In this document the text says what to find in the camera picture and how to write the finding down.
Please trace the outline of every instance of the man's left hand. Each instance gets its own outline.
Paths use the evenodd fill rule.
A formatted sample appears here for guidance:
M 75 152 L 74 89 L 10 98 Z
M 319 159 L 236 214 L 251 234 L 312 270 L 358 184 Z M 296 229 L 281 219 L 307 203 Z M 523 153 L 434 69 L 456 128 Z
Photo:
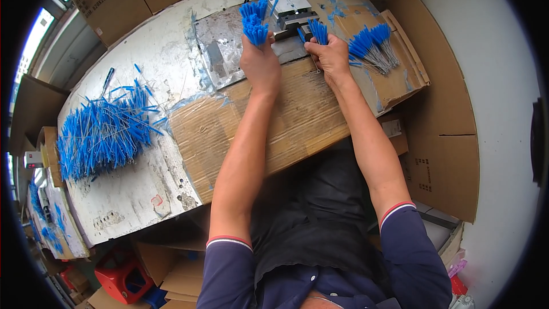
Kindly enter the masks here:
M 253 93 L 274 99 L 280 90 L 282 67 L 271 48 L 275 42 L 272 35 L 272 31 L 269 31 L 265 43 L 259 48 L 251 44 L 246 35 L 242 35 L 240 68 L 250 81 Z

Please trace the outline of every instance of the red mark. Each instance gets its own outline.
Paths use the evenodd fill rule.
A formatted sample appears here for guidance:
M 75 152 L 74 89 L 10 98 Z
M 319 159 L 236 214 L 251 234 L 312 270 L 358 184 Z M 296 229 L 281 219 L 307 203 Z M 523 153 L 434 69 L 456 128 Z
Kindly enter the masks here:
M 153 206 L 159 206 L 164 201 L 162 200 L 162 197 L 160 195 L 156 195 L 150 200 L 150 202 L 153 204 Z

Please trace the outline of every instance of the white wall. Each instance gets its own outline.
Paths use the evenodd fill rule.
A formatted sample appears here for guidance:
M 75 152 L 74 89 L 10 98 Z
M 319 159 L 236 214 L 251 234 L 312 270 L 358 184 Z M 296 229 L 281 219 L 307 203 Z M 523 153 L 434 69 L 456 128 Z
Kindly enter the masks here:
M 539 195 L 529 142 L 539 96 L 534 60 L 506 0 L 422 1 L 460 63 L 477 122 L 479 203 L 464 230 L 468 264 L 459 276 L 477 308 L 487 308 L 521 257 Z

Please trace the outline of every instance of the navy polo shirt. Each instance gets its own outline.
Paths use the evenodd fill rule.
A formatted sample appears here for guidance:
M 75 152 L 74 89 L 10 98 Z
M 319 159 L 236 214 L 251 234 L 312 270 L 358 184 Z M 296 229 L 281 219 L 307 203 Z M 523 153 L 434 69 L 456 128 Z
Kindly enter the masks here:
M 403 309 L 447 309 L 448 274 L 411 202 L 390 209 L 381 220 L 382 259 Z M 208 242 L 199 309 L 248 309 L 254 294 L 251 246 L 236 237 Z M 263 309 L 298 309 L 312 290 L 345 309 L 376 309 L 387 297 L 371 279 L 332 267 L 280 266 L 266 273 L 257 303 Z

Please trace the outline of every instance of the bundle of blue brushes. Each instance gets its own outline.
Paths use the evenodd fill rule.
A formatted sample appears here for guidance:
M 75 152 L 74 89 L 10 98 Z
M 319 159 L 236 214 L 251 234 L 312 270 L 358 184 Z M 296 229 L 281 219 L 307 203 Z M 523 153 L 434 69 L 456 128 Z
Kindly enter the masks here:
M 273 14 L 277 3 L 278 0 L 274 2 L 270 15 Z M 242 15 L 243 32 L 256 47 L 264 44 L 267 39 L 269 24 L 263 24 L 267 6 L 267 0 L 259 0 L 257 3 L 244 3 L 239 9 Z
M 318 43 L 319 45 L 327 45 L 328 27 L 326 26 L 326 24 L 322 24 L 316 19 L 308 19 L 307 22 L 309 23 L 309 28 L 311 28 L 312 35 L 316 39 L 316 43 Z
M 110 92 L 125 90 L 111 100 L 101 97 L 81 104 L 67 116 L 57 140 L 63 180 L 74 181 L 109 172 L 134 161 L 136 155 L 150 145 L 150 133 L 162 135 L 149 124 L 149 112 L 159 112 L 157 106 L 147 106 L 152 96 L 147 86 L 121 86 Z
M 391 41 L 389 37 L 391 36 L 391 28 L 387 23 L 377 24 L 370 30 L 372 38 L 375 43 L 379 46 L 391 68 L 395 68 L 400 65 L 399 59 L 396 57 L 393 47 L 391 46 Z
M 374 66 L 381 74 L 387 74 L 391 68 L 400 64 L 393 48 L 391 47 L 389 37 L 391 30 L 387 23 L 378 24 L 371 30 L 364 25 L 364 29 L 355 38 L 349 40 L 350 60 L 356 60 L 353 56 L 362 58 L 370 62 L 367 66 Z M 360 62 L 350 62 L 350 65 L 364 64 Z

